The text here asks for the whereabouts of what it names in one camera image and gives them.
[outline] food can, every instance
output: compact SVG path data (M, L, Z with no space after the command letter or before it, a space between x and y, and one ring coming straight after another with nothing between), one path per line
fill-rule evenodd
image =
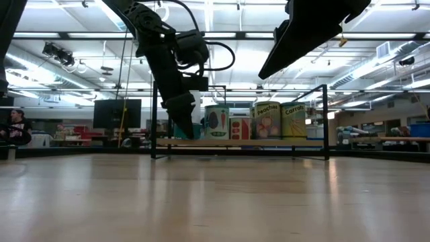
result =
M230 109L227 105L211 105L205 107L205 138L228 140L230 136L230 124L228 123L229 112Z
M250 140L251 139L251 119L231 118L230 119L230 139Z
M251 139L255 138L255 108L249 108L250 126L251 126Z
M281 108L279 102L255 104L255 138L281 138Z
M306 108L302 102L281 104L282 139L306 139Z

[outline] black robotic arm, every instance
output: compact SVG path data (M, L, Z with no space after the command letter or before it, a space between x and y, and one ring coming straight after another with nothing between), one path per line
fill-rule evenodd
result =
M221 69L204 69L209 58L207 42L202 38L191 11L178 0L165 0L185 7L196 26L195 30L177 34L175 29L161 21L161 18L147 6L134 0L103 0L127 25L129 31L138 40L136 56L145 56L152 74L157 82L162 106L167 109L172 120L189 137L193 138L191 112L194 106L193 96L185 83L207 81L204 71ZM0 95L7 93L7 81L3 60L13 38L19 19L27 0L0 1ZM288 0L286 13L289 20L275 29L275 46L269 53L259 76L262 79L278 72L298 60L300 57L330 40L342 31L339 25L357 17L370 0ZM199 65L198 72L184 77L180 69Z

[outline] green can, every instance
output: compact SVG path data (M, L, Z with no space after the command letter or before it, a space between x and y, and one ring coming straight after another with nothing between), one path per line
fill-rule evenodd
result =
M281 107L279 102L255 104L255 138L281 138Z
M282 139L306 139L306 108L302 102L281 104Z
M211 105L205 107L204 134L205 138L228 140L230 138L230 108L227 105Z

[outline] monitor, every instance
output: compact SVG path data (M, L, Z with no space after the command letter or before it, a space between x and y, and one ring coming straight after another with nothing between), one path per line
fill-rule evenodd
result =
M127 99L126 113L124 114L123 128L140 128L140 111L142 100ZM120 128L124 100L97 100L94 101L94 128Z

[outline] wooden shelf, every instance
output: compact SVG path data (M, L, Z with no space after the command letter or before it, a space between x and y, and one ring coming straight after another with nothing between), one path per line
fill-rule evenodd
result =
M419 137L360 137L351 138L351 143L379 143L384 141L409 141L409 142L427 142L430 143L430 138Z
M256 146L256 147L321 147L322 140L179 140L158 138L158 145L192 145L192 146Z

